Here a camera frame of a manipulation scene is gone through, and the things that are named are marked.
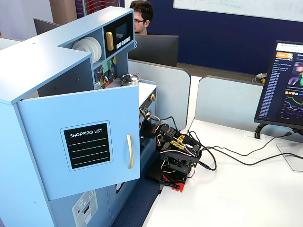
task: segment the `shopping list sign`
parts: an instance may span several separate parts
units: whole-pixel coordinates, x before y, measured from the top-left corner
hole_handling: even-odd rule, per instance
[[[109,135],[109,122],[61,129],[70,170],[110,162]]]

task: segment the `knob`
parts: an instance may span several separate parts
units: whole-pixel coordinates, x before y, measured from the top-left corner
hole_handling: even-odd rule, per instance
[[[156,101],[156,96],[155,96],[154,93],[151,94],[151,96],[150,96],[150,101],[151,101],[151,102]]]

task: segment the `web page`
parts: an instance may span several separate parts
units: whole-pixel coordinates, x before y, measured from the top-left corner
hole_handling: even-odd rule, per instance
[[[303,45],[277,44],[256,119],[303,125]]]

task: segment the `black chalkboard label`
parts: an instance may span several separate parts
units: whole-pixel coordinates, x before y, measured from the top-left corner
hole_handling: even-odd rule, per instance
[[[63,132],[72,169],[110,161],[106,123]]]

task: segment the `dark hair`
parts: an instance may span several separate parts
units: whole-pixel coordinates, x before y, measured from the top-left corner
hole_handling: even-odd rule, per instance
[[[149,1],[145,0],[137,0],[137,1],[132,1],[131,9],[134,9],[137,12],[141,13],[141,17],[143,18],[144,21],[151,21],[153,18],[153,9],[152,9],[152,4]]]

